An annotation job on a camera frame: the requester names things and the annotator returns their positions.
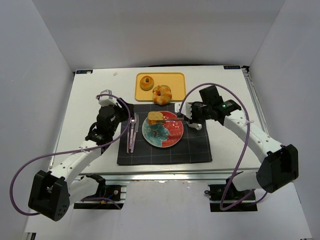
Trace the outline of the metal food tongs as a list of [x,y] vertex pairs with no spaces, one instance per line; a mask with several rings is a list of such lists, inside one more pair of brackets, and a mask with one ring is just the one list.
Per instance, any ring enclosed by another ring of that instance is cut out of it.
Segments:
[[175,121],[186,121],[188,120],[186,117],[176,117],[176,118],[165,118],[157,124],[164,124],[165,122],[175,122]]

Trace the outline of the sliced bread piece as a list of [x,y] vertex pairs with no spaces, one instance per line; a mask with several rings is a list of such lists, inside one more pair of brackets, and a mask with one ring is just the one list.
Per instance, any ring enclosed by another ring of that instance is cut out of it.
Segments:
[[164,120],[164,115],[160,111],[150,111],[147,120],[149,125],[155,125]]

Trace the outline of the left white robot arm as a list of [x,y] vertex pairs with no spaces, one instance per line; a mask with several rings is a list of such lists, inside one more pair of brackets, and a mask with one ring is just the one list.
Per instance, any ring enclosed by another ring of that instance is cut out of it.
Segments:
[[118,125],[133,114],[134,105],[127,102],[102,106],[79,151],[72,153],[50,171],[40,170],[36,173],[28,206],[53,221],[58,221],[73,203],[86,198],[103,198],[106,181],[102,176],[90,173],[80,180],[76,180],[76,177],[106,151]]

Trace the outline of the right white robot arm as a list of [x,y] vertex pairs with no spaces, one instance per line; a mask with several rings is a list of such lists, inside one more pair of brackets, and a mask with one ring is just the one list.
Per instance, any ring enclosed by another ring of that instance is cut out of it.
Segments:
[[219,85],[203,83],[200,87],[201,101],[182,101],[179,114],[192,128],[207,120],[219,122],[238,136],[244,143],[243,148],[250,149],[260,162],[257,171],[232,174],[227,183],[233,190],[263,189],[273,193],[298,178],[299,154],[295,146],[280,143],[256,126],[237,96],[224,101],[217,90]]

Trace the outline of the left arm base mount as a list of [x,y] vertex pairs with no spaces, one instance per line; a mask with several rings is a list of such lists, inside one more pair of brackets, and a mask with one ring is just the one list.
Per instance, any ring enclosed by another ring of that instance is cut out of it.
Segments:
[[86,178],[95,180],[98,183],[94,195],[86,197],[74,203],[73,208],[78,210],[121,210],[125,199],[127,187],[125,185],[110,184],[102,176],[87,174]]

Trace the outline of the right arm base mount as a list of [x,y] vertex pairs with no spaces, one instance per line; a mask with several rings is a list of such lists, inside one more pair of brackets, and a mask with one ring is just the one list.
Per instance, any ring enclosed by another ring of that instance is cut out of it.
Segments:
[[[221,202],[225,187],[226,187],[226,184],[211,184],[211,185],[208,185],[208,189],[204,191],[204,195],[209,198],[209,206],[210,206],[210,211],[212,213],[222,212],[222,210],[220,209],[220,202]],[[251,192],[250,190],[237,191],[233,186],[231,186],[228,189],[227,194],[224,198],[223,207],[224,208],[228,207],[229,205],[245,197],[250,192]],[[257,212],[258,207],[255,202],[256,202],[256,195],[253,192],[248,196],[248,198],[246,198],[236,206],[228,209],[226,212]]]

